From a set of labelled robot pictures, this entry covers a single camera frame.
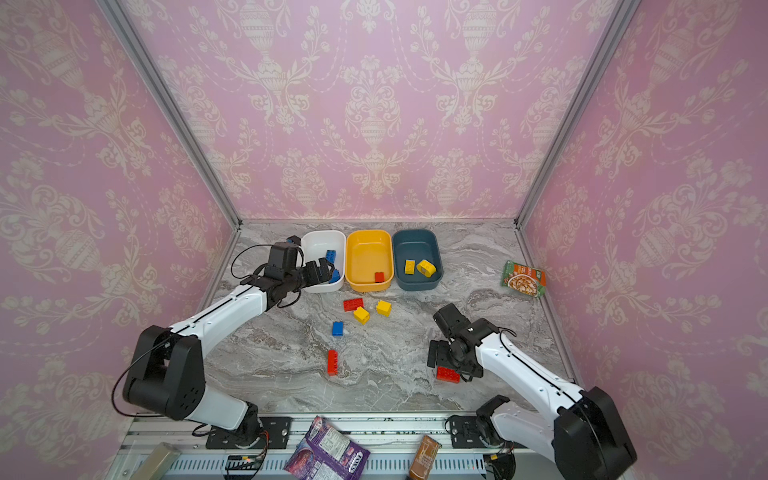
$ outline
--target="red toy brick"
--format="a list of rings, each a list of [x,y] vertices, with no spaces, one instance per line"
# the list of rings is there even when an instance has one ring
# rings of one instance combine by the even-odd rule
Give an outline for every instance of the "red toy brick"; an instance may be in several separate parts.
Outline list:
[[[344,311],[354,312],[358,306],[362,306],[362,298],[353,298],[351,300],[344,300]]]
[[[335,350],[328,350],[328,375],[339,373],[339,354]]]
[[[459,383],[462,381],[462,377],[458,375],[458,372],[451,369],[446,369],[444,366],[437,367],[437,380],[443,382]]]

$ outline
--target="gray marble surface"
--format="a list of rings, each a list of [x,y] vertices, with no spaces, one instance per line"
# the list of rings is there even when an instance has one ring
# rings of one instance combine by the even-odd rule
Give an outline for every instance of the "gray marble surface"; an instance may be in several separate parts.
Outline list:
[[[263,412],[364,412],[474,410],[491,397],[522,397],[496,375],[453,384],[435,379],[426,365],[429,340],[442,334],[432,314],[453,302],[470,320],[485,317],[513,329],[515,343],[555,374],[565,370],[537,300],[520,300],[499,286],[506,260],[522,261],[508,221],[481,223],[247,223],[235,254],[256,243],[273,243],[312,230],[379,228],[390,233],[427,228],[438,239],[445,270],[434,290],[357,293],[349,285],[334,293],[304,293],[294,306],[271,309],[241,326],[206,358],[207,381]],[[244,275],[266,261],[267,248],[246,252],[234,265]],[[237,285],[227,268],[216,298]],[[358,323],[343,300],[362,296],[371,320]],[[379,300],[392,303],[391,316],[376,313]],[[344,322],[344,336],[331,325]],[[328,377],[329,349],[339,353],[339,375]]]

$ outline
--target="brown snack package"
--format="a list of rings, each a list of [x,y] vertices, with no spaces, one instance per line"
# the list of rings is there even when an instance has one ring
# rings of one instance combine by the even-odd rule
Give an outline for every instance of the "brown snack package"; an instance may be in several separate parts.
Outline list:
[[[437,457],[437,451],[440,447],[442,445],[428,435],[424,435],[422,444],[419,445],[419,450],[416,451],[416,456],[413,457],[408,477],[412,478],[412,480],[426,480],[429,477],[429,472],[432,470],[432,464],[435,462],[435,457]]]

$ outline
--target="pink wall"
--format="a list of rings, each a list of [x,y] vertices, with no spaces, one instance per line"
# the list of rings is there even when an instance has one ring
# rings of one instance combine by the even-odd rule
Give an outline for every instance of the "pink wall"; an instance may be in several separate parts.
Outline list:
[[[123,0],[244,218],[515,217],[614,3]]]
[[[0,46],[0,476],[92,480],[138,333],[231,230],[93,1],[2,2]]]
[[[768,478],[764,2],[642,2],[526,234],[638,477]]]

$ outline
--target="metal corner post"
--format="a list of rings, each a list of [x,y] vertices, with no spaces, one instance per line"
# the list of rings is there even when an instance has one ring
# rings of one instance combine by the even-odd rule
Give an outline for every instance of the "metal corner post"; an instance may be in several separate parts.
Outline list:
[[[237,230],[241,224],[237,209],[227,191],[224,190],[216,172],[208,163],[203,149],[184,120],[178,104],[174,100],[173,95],[170,94],[157,66],[152,61],[152,57],[149,55],[146,46],[141,41],[130,18],[123,9],[120,0],[95,0],[95,2],[104,13],[107,22],[109,22],[134,67],[147,85],[147,89],[149,89],[152,97],[157,102],[157,106],[163,111],[168,124],[174,129],[179,142],[197,168],[203,182],[208,186],[219,208],[232,228]]]
[[[525,201],[523,201],[523,206],[517,218],[517,225],[521,230],[525,230],[525,226],[530,221],[536,203],[554,171],[558,158],[568,145],[571,134],[573,134],[579,119],[587,109],[592,94],[597,89],[600,79],[603,73],[605,73],[608,63],[613,58],[621,38],[624,37],[624,32],[627,30],[632,15],[634,15],[640,2],[641,0],[618,0],[616,3],[608,25],[603,31],[598,46],[590,58],[587,69],[584,71],[584,77],[582,77],[581,83],[579,83],[576,89],[576,94],[560,122],[560,127],[554,136],[554,141],[549,147],[544,161],[541,163],[541,168],[531,184],[531,189],[525,196]]]

